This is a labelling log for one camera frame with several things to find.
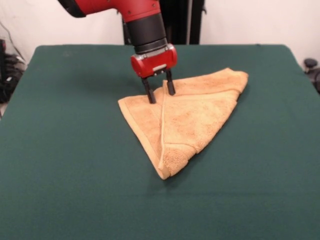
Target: green felt surface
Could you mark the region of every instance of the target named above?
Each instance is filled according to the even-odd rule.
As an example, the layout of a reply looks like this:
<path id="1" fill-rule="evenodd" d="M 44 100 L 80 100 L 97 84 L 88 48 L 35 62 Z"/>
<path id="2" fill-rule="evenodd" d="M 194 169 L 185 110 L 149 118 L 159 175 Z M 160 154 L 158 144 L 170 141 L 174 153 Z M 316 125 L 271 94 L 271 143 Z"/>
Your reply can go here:
<path id="1" fill-rule="evenodd" d="M 230 67 L 249 82 L 213 142 L 162 181 L 117 103 L 145 93 L 133 49 L 36 49 L 0 122 L 1 240 L 320 238 L 320 99 L 291 51 L 177 51 L 176 79 Z"/>

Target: towel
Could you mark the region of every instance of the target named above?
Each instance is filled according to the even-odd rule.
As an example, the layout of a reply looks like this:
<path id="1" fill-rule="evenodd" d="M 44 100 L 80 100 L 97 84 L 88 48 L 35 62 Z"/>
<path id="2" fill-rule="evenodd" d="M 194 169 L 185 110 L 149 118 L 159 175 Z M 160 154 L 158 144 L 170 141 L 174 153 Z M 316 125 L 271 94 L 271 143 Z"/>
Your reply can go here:
<path id="1" fill-rule="evenodd" d="M 225 68 L 212 74 L 174 80 L 176 94 L 169 95 L 167 81 L 147 95 L 118 101 L 120 110 L 163 180 L 179 173 L 223 127 L 248 83 L 243 71 Z"/>

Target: black cable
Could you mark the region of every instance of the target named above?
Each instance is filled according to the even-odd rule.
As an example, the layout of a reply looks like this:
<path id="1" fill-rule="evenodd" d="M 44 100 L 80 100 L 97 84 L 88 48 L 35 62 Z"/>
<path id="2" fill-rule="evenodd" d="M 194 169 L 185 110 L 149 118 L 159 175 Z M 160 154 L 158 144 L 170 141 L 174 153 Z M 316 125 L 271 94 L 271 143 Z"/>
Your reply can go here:
<path id="1" fill-rule="evenodd" d="M 10 42 L 12 43 L 12 46 L 13 46 L 14 50 L 19 54 L 19 56 L 22 58 L 22 60 L 25 61 L 23 55 L 21 54 L 21 52 L 20 52 L 20 51 L 17 49 L 17 47 L 15 46 L 14 41 L 13 41 L 13 39 L 12 39 L 12 36 L 11 36 L 11 33 L 10 33 L 9 29 L 6 28 L 6 26 L 5 26 L 1 21 L 0 21 L 0 26 L 8 33 L 8 35 L 9 35 L 9 40 L 10 40 Z"/>

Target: table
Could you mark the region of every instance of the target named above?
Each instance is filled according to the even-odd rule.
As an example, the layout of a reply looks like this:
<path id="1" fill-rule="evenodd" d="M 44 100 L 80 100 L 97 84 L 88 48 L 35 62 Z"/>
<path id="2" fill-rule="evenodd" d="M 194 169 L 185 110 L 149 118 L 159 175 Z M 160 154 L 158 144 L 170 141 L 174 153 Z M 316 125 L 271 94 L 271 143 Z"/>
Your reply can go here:
<path id="1" fill-rule="evenodd" d="M 36 49 L 0 122 L 0 239 L 319 239 L 320 99 L 290 49 L 177 51 L 176 79 L 229 67 L 249 82 L 212 143 L 162 181 L 117 103 L 145 93 L 133 49 Z"/>

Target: towel fold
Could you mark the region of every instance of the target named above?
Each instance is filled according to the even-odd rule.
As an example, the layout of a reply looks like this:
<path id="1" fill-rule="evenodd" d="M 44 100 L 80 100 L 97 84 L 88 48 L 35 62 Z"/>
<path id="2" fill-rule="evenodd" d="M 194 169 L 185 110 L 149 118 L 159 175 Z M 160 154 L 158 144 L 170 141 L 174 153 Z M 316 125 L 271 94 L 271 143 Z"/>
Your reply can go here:
<path id="1" fill-rule="evenodd" d="M 177 174 L 210 143 L 236 107 L 248 77 L 226 68 L 174 80 L 174 96 L 169 95 L 164 80 L 154 91 L 156 104 L 150 104 L 146 95 L 118 101 L 161 179 Z"/>

